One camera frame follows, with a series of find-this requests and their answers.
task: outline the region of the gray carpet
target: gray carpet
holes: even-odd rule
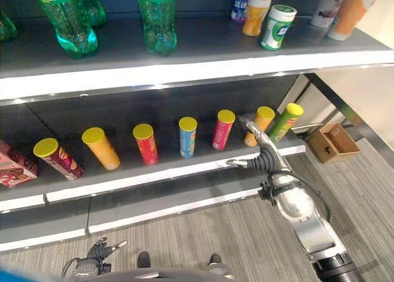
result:
[[[365,140],[353,159],[320,164],[313,153],[288,158],[323,192],[332,225],[368,281],[394,281],[394,172]],[[203,269],[219,253],[238,281],[318,281],[289,224],[258,197],[132,225],[89,237],[0,254],[0,262],[59,275],[101,236],[128,240],[108,262],[113,271],[135,267],[140,251],[156,267]]]

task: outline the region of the person's foot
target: person's foot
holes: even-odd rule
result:
[[[142,251],[138,255],[137,268],[150,268],[150,257],[146,251]]]
[[[211,256],[211,259],[209,260],[209,264],[221,264],[222,263],[222,258],[218,254],[213,254]]]

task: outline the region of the green and white container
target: green and white container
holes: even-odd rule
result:
[[[297,10],[286,5],[274,5],[268,16],[261,46],[266,50],[278,50],[282,46],[283,37],[290,28]]]

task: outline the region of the box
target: box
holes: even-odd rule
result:
[[[0,140],[0,183],[14,187],[37,178],[37,165]]]
[[[343,161],[361,152],[339,123],[324,125],[307,142],[322,163]]]

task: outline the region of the soda bottle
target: soda bottle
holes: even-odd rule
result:
[[[177,48],[174,29],[175,0],[138,0],[143,39],[149,53],[169,55]]]
[[[1,41],[9,41],[14,39],[17,34],[17,28],[12,23],[11,19],[6,17],[6,15],[0,10],[0,40]]]
[[[53,24],[59,44],[73,58],[97,50],[97,38],[89,25],[82,0],[38,0]]]
[[[100,0],[82,0],[90,26],[103,26],[107,20],[105,18],[105,11]]]

